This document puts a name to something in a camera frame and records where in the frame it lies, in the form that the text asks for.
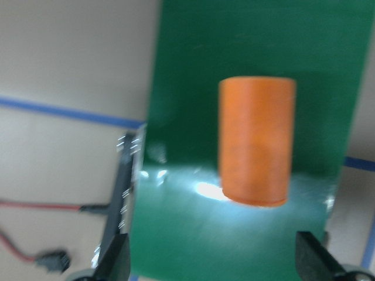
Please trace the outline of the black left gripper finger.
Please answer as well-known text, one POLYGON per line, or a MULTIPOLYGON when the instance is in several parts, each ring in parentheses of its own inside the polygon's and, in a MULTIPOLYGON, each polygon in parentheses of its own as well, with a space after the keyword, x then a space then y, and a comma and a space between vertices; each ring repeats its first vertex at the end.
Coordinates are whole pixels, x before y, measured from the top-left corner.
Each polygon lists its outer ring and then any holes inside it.
POLYGON ((113 237, 107 251, 93 274, 94 280, 129 279, 131 273, 130 244, 128 234, 113 237))

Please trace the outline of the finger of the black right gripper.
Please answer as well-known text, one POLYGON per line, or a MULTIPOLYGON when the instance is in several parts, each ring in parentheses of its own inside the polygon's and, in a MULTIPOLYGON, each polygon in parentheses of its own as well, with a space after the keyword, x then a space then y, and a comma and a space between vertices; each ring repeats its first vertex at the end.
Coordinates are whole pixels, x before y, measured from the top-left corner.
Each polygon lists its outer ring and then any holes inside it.
POLYGON ((308 231, 296 233, 295 267, 301 280, 333 281, 347 278, 345 269, 308 231))

